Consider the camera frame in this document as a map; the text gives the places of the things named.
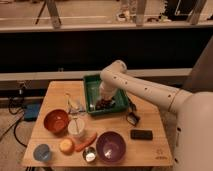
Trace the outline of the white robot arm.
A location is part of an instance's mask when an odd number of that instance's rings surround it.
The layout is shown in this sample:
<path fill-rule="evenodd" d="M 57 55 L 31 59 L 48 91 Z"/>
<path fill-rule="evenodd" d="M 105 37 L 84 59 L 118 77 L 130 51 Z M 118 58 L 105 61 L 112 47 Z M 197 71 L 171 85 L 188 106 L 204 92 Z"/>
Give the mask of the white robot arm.
<path fill-rule="evenodd" d="M 213 92 L 196 92 L 131 77 L 116 60 L 100 72 L 99 91 L 112 98 L 125 90 L 178 116 L 173 171 L 213 171 Z"/>

